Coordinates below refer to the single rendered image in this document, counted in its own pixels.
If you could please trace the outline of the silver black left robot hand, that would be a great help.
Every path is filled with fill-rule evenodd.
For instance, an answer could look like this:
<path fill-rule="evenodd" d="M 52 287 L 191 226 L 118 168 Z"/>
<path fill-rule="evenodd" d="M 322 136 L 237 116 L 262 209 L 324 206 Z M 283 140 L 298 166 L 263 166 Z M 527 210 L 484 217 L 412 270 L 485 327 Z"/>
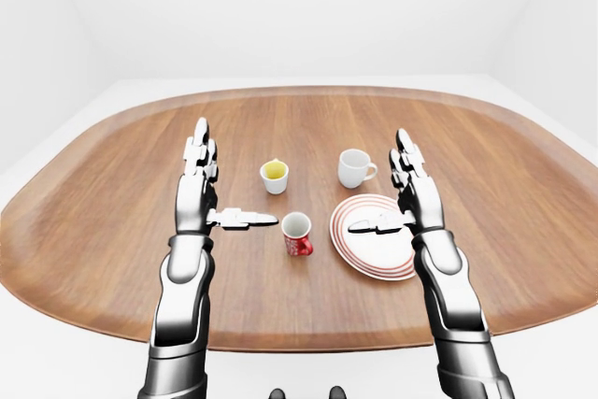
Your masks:
<path fill-rule="evenodd" d="M 274 215 L 243 211 L 238 207 L 217 210 L 218 195 L 214 184 L 219 178 L 216 141 L 209 137 L 209 125 L 201 117 L 193 136 L 187 138 L 183 152 L 184 171 L 178 181 L 175 207 L 178 234 L 209 235 L 213 227 L 248 230 L 250 226 L 278 224 Z"/>

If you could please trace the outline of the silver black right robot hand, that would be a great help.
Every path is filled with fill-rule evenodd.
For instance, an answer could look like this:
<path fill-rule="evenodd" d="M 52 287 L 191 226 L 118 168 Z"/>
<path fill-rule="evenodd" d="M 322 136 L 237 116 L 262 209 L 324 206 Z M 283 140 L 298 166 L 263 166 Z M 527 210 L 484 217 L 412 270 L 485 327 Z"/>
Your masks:
<path fill-rule="evenodd" d="M 378 216 L 356 221 L 349 226 L 352 234 L 399 232 L 408 228 L 413 235 L 445 226 L 439 191 L 423 165 L 425 160 L 417 144 L 404 128 L 396 133 L 398 149 L 389 152 L 392 185 L 398 190 L 397 211 L 385 211 Z"/>

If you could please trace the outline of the white plate with red rings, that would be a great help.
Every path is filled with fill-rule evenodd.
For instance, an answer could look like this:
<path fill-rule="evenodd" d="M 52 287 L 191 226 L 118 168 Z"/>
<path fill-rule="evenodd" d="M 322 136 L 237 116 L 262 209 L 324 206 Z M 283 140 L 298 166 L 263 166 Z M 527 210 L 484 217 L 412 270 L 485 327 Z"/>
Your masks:
<path fill-rule="evenodd" d="M 377 217 L 383 212 L 399 211 L 396 201 L 380 194 L 353 195 L 339 203 L 332 213 L 329 232 L 342 259 L 357 271 L 381 280 L 403 280 L 416 275 L 413 238 L 406 228 L 395 234 L 354 234 L 354 222 Z"/>

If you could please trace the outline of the plain white mug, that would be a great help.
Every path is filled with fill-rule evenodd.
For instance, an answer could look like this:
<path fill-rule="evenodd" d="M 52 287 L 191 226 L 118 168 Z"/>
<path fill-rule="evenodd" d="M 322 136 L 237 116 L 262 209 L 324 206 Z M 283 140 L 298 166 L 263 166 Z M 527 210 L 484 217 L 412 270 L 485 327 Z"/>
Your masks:
<path fill-rule="evenodd" d="M 347 149 L 340 153 L 337 176 L 344 187 L 355 189 L 364 181 L 374 178 L 376 174 L 377 166 L 371 162 L 369 154 L 365 151 Z"/>

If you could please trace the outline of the white mug with yellow inside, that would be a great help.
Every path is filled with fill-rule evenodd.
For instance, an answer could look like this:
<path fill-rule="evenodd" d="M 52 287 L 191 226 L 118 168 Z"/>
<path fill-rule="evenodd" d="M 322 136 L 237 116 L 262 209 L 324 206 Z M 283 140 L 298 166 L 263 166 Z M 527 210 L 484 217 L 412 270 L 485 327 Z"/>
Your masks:
<path fill-rule="evenodd" d="M 260 168 L 264 187 L 271 194 L 281 194 L 287 188 L 289 167 L 275 158 L 264 163 Z"/>

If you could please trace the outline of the red patterned mug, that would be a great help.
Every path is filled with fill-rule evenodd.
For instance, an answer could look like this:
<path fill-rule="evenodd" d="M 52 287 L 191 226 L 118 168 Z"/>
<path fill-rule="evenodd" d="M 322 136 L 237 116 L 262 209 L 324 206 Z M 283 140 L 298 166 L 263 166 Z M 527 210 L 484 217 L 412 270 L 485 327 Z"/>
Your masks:
<path fill-rule="evenodd" d="M 303 212 L 287 214 L 281 222 L 286 251 L 290 256 L 309 256 L 313 246 L 309 241 L 311 221 Z"/>

